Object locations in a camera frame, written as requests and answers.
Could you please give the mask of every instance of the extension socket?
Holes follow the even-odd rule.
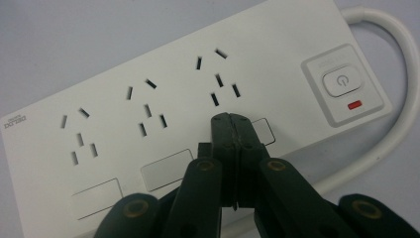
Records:
[[[91,237],[122,196],[179,185],[210,118],[280,157],[391,105],[330,0],[266,1],[1,119],[23,232]]]

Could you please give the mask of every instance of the power cord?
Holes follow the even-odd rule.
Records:
[[[414,124],[420,103],[420,57],[416,42],[408,29],[398,19],[379,10],[358,6],[345,8],[341,12],[349,25],[362,21],[371,22],[383,27],[395,38],[404,55],[408,88],[401,114],[388,134],[361,158],[316,182],[313,186],[321,195],[367,171],[392,152],[406,137]],[[224,226],[221,237],[237,237],[255,228],[253,216],[248,215]]]

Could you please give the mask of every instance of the white power strip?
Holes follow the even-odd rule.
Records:
[[[178,186],[218,113],[249,117],[280,157],[390,110],[335,4],[283,0],[132,59],[1,125],[25,237],[73,238],[92,236],[122,196],[160,197]]]

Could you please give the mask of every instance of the white table surface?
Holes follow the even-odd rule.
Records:
[[[245,10],[261,0],[2,0],[0,1],[0,117],[64,90],[112,66]],[[335,0],[363,4],[399,18],[420,45],[419,0]],[[392,115],[288,159],[316,181],[367,151],[389,130],[404,100],[405,68],[398,45],[381,28],[352,27]],[[383,162],[331,191],[375,197],[420,231],[420,119]],[[224,223],[240,217],[225,211]],[[0,138],[0,237],[23,237]],[[243,237],[259,237],[252,231]]]

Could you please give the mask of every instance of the red indicator light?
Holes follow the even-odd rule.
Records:
[[[362,102],[360,100],[359,101],[355,101],[355,102],[352,102],[352,103],[349,104],[349,109],[350,110],[353,110],[353,109],[356,109],[356,108],[358,108],[360,106],[362,106]]]

